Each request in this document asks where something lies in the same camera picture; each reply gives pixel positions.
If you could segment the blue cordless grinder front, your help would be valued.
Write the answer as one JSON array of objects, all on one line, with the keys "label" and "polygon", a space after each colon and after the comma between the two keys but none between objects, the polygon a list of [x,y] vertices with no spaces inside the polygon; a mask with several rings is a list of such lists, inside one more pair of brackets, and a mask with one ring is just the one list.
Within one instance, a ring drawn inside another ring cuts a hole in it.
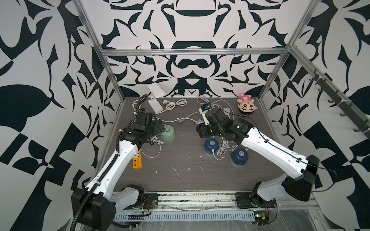
[{"label": "blue cordless grinder front", "polygon": [[248,151],[244,148],[235,149],[230,155],[230,163],[233,167],[244,166],[249,160]]}]

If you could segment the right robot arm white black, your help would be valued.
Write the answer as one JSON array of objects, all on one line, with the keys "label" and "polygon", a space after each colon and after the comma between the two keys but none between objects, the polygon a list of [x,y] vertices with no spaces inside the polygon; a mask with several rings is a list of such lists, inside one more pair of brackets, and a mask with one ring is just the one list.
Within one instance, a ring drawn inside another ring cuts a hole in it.
[{"label": "right robot arm white black", "polygon": [[243,118],[230,119],[222,109],[200,108],[203,121],[196,126],[201,138],[219,136],[249,148],[268,159],[284,174],[268,182],[258,182],[249,195],[253,207],[273,199],[290,196],[307,202],[317,176],[320,160],[298,154],[270,139],[257,126]]}]

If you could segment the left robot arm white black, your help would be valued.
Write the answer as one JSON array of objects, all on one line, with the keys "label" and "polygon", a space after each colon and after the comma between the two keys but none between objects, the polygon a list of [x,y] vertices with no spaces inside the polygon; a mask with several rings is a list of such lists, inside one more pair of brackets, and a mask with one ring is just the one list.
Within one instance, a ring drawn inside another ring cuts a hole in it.
[{"label": "left robot arm white black", "polygon": [[139,198],[144,196],[144,191],[140,187],[127,186],[119,193],[113,190],[143,144],[151,142],[152,137],[164,131],[162,121],[155,114],[144,109],[137,111],[132,122],[119,131],[116,148],[100,172],[84,189],[77,188],[73,192],[71,231],[76,229],[78,223],[95,231],[105,231],[113,224],[117,212],[141,204]]}]

